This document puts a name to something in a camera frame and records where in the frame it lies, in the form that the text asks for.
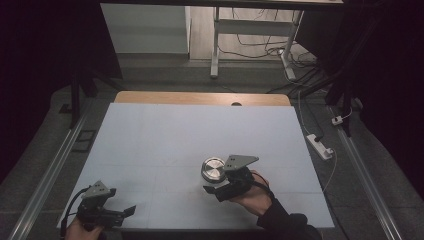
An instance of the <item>metal rail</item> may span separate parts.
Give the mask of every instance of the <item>metal rail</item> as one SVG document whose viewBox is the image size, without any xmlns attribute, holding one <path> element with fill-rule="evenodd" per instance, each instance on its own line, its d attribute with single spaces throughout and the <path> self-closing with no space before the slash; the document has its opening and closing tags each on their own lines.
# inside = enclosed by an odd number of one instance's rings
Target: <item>metal rail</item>
<svg viewBox="0 0 424 240">
<path fill-rule="evenodd" d="M 74 128 L 69 130 L 68 134 L 66 135 L 65 140 L 63 141 L 58 152 L 53 158 L 53 161 L 50 163 L 49 167 L 44 173 L 41 181 L 38 183 L 37 188 L 35 189 L 25 209 L 19 217 L 19 220 L 13 228 L 8 240 L 26 239 L 29 232 L 31 231 L 31 228 L 34 225 L 35 220 L 37 219 L 38 214 L 40 213 L 41 208 L 43 207 L 44 202 L 46 201 L 47 196 L 49 195 L 50 190 L 52 189 L 53 184 L 55 183 L 57 176 L 62 169 L 63 164 L 65 163 L 65 160 L 72 149 L 72 145 L 78 137 L 78 134 L 81 131 L 85 120 L 87 119 L 88 112 L 90 111 L 94 102 L 92 99 L 86 99 L 85 101 L 86 102 L 83 106 L 83 112 L 80 119 Z"/>
<path fill-rule="evenodd" d="M 333 111 L 330 107 L 328 110 L 334 116 Z M 402 236 L 398 230 L 395 220 L 393 219 L 392 214 L 390 213 L 389 208 L 387 207 L 383 197 L 380 195 L 380 192 L 377 189 L 372 177 L 368 171 L 368 168 L 364 164 L 364 161 L 359 154 L 358 149 L 356 148 L 355 142 L 351 137 L 347 137 L 345 131 L 341 128 L 337 128 L 340 140 L 347 151 L 349 158 L 353 164 L 353 167 L 356 170 L 359 180 L 361 181 L 365 192 L 368 195 L 368 199 L 371 202 L 371 205 L 376 211 L 377 217 L 381 223 L 381 226 L 386 233 L 387 239 L 390 240 L 402 240 Z"/>
</svg>

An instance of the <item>gray floor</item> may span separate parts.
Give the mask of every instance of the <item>gray floor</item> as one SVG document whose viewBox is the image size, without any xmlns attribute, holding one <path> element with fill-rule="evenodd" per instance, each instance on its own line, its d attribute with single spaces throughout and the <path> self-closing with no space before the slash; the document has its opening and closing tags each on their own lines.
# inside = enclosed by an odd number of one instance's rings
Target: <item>gray floor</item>
<svg viewBox="0 0 424 240">
<path fill-rule="evenodd" d="M 153 55 L 119 55 L 123 80 L 117 80 L 128 90 L 239 92 L 266 93 L 286 86 L 274 94 L 286 94 L 294 85 L 288 85 L 279 61 L 221 61 L 219 78 L 209 77 L 210 62 L 181 57 Z M 308 69 L 295 69 L 299 76 Z M 82 131 L 98 131 L 110 102 L 117 91 L 96 80 L 99 94 L 92 99 L 93 106 Z M 380 221 L 363 190 L 351 160 L 340 141 L 337 129 L 331 125 L 328 107 L 323 97 L 326 89 L 301 101 L 291 103 L 304 118 L 307 131 L 325 134 L 322 142 L 337 151 L 337 166 L 326 196 L 331 209 L 334 229 L 320 229 L 324 239 L 387 239 Z M 70 115 L 59 113 L 63 104 L 70 103 L 70 88 L 52 96 L 51 108 L 42 126 L 34 136 L 20 161 L 0 186 L 0 239 L 6 239 L 19 219 L 44 172 L 68 134 Z M 424 204 L 409 184 L 396 162 L 359 119 L 360 108 L 351 116 L 352 138 L 355 141 L 371 175 L 386 201 L 404 239 L 424 239 Z M 86 143 L 75 143 L 54 183 L 27 239 L 57 239 L 56 224 L 70 197 L 73 186 L 84 166 L 88 153 L 82 150 Z M 322 161 L 312 148 L 311 158 L 322 186 L 330 179 L 335 160 Z M 117 230 L 107 231 L 109 239 L 120 239 Z M 146 235 L 143 239 L 158 239 Z M 209 236 L 185 235 L 181 239 L 214 239 Z"/>
</svg>

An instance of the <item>black sleeve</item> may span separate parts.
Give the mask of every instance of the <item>black sleeve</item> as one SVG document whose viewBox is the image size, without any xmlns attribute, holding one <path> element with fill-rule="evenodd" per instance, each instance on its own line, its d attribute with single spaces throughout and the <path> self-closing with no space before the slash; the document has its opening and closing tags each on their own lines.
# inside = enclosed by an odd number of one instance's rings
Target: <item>black sleeve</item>
<svg viewBox="0 0 424 240">
<path fill-rule="evenodd" d="M 288 214 L 274 199 L 271 207 L 258 218 L 257 225 L 270 231 L 275 240 L 321 240 L 321 235 L 303 214 Z"/>
</svg>

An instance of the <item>table leg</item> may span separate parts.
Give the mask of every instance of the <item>table leg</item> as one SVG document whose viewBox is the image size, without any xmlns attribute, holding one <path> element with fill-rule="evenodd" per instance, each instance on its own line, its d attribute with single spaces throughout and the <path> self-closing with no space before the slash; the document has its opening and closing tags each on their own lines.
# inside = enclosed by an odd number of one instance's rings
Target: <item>table leg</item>
<svg viewBox="0 0 424 240">
<path fill-rule="evenodd" d="M 287 44 L 284 50 L 280 52 L 281 61 L 283 61 L 284 70 L 286 71 L 286 76 L 288 80 L 295 80 L 296 76 L 294 75 L 293 69 L 290 67 L 289 54 L 290 49 L 293 45 L 294 37 L 296 36 L 297 29 L 299 28 L 300 18 L 302 17 L 303 11 L 300 11 L 294 18 L 293 26 L 291 27 L 289 38 L 287 39 Z"/>
<path fill-rule="evenodd" d="M 214 10 L 214 37 L 213 37 L 213 50 L 212 50 L 212 61 L 211 61 L 211 78 L 218 77 L 218 35 L 219 35 L 219 7 Z"/>
</svg>

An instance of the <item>white cable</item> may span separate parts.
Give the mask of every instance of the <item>white cable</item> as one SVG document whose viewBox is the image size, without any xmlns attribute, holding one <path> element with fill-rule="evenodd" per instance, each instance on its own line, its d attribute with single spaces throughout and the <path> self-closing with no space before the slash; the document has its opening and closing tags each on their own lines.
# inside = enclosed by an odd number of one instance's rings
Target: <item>white cable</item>
<svg viewBox="0 0 424 240">
<path fill-rule="evenodd" d="M 298 99 L 297 102 L 299 104 L 299 114 L 300 114 L 300 120 L 302 121 L 302 126 L 305 129 L 305 131 L 308 133 L 308 135 L 311 135 L 311 133 L 308 131 L 308 129 L 306 129 L 305 123 L 303 122 L 302 109 L 300 108 L 300 91 L 298 92 L 297 96 L 298 96 L 297 97 L 297 99 Z"/>
<path fill-rule="evenodd" d="M 333 174 L 334 174 L 334 172 L 335 172 L 335 170 L 336 170 L 336 166 L 337 166 L 337 152 L 336 152 L 336 150 L 333 148 L 333 151 L 334 151 L 334 156 L 335 156 L 335 160 L 334 160 L 334 168 L 333 168 L 333 172 L 331 173 L 331 176 L 330 176 L 330 178 L 328 179 L 328 182 L 327 182 L 327 184 L 325 185 L 325 187 L 324 187 L 324 189 L 322 190 L 322 192 L 325 192 L 325 189 L 327 189 L 327 187 L 328 187 L 328 184 L 330 184 L 330 181 L 331 181 L 331 179 L 333 178 Z"/>
</svg>

